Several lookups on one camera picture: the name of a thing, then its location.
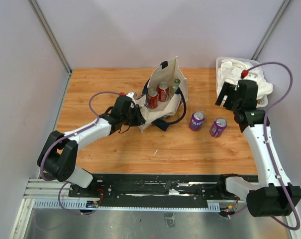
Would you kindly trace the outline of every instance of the plastic container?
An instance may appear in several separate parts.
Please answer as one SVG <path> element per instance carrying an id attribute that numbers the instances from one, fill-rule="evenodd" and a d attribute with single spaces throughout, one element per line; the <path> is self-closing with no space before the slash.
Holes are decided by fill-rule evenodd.
<path id="1" fill-rule="evenodd" d="M 257 65 L 257 64 L 260 64 L 259 62 L 257 61 L 254 61 L 254 60 L 249 60 L 249 59 L 244 59 L 244 58 L 236 58 L 236 57 L 225 57 L 225 56 L 220 56 L 216 59 L 216 66 L 215 66 L 215 77 L 216 77 L 216 89 L 218 89 L 218 69 L 220 68 L 221 64 L 222 64 L 222 61 L 224 59 L 228 59 L 228 58 L 231 58 L 231 59 L 234 59 L 234 60 L 238 60 L 238 61 L 243 61 L 243 62 L 250 62 L 253 66 Z M 256 108 L 262 108 L 262 107 L 265 107 L 268 105 L 268 97 L 267 96 L 264 96 L 261 98 L 261 101 L 257 104 Z"/>

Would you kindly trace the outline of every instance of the can lid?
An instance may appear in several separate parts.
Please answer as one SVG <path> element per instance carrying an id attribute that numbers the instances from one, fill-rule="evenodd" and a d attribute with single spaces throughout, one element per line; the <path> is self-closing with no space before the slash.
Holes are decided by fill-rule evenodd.
<path id="1" fill-rule="evenodd" d="M 163 81 L 163 82 L 160 82 L 159 83 L 159 86 L 158 86 L 160 89 L 162 89 L 162 90 L 165 90 L 165 89 L 167 89 L 169 86 L 168 86 L 168 83 L 167 82 L 165 82 L 165 81 Z"/>
<path id="2" fill-rule="evenodd" d="M 202 120 L 204 119 L 204 114 L 202 111 L 196 111 L 194 112 L 194 117 L 196 120 Z"/>
<path id="3" fill-rule="evenodd" d="M 154 96 L 158 95 L 158 92 L 155 89 L 148 89 L 148 95 L 150 97 L 154 97 Z"/>
<path id="4" fill-rule="evenodd" d="M 226 122 L 225 118 L 217 118 L 215 120 L 215 122 L 216 122 L 217 126 L 220 126 L 220 127 L 226 127 L 227 126 L 227 122 Z"/>

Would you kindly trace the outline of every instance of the red cap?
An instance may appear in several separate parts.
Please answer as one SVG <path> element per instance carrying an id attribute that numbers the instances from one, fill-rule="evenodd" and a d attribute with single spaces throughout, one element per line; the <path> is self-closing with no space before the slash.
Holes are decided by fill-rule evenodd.
<path id="1" fill-rule="evenodd" d="M 246 77 L 249 74 L 249 72 L 247 70 L 243 70 L 241 72 L 241 79 L 244 79 L 244 77 Z"/>

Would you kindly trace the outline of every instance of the wall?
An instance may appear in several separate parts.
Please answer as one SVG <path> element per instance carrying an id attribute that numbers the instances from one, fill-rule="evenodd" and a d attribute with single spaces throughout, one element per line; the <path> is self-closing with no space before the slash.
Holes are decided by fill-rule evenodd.
<path id="1" fill-rule="evenodd" d="M 0 239 L 52 130 L 67 73 L 26 0 L 0 1 Z"/>
<path id="2" fill-rule="evenodd" d="M 215 67 L 251 58 L 282 0 L 38 0 L 74 67 Z"/>
<path id="3" fill-rule="evenodd" d="M 278 25 L 259 59 L 287 64 L 294 84 L 290 94 L 270 112 L 274 143 L 282 165 L 294 185 L 301 186 L 301 0 L 294 1 Z M 274 84 L 270 102 L 280 98 L 289 85 L 287 72 L 280 67 L 264 67 Z M 301 213 L 301 201 L 298 206 Z"/>

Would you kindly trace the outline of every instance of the wooden table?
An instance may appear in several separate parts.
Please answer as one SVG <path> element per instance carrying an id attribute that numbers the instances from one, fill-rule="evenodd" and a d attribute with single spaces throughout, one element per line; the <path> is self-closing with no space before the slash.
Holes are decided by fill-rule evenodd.
<path id="1" fill-rule="evenodd" d="M 153 68 L 76 68 L 65 96 L 57 130 L 70 131 L 94 120 L 88 102 L 100 91 L 141 93 Z M 233 112 L 216 106 L 215 69 L 182 68 L 188 78 L 187 115 L 167 132 L 152 125 L 141 132 L 132 127 L 99 139 L 81 150 L 77 165 L 89 172 L 173 174 L 257 174 L 252 152 L 233 119 Z M 93 101 L 98 113 L 113 106 L 117 95 L 103 94 Z M 203 111 L 200 131 L 189 129 L 194 111 Z M 168 119 L 173 121 L 183 112 Z M 209 134 L 214 119 L 224 117 L 228 126 L 220 138 Z"/>

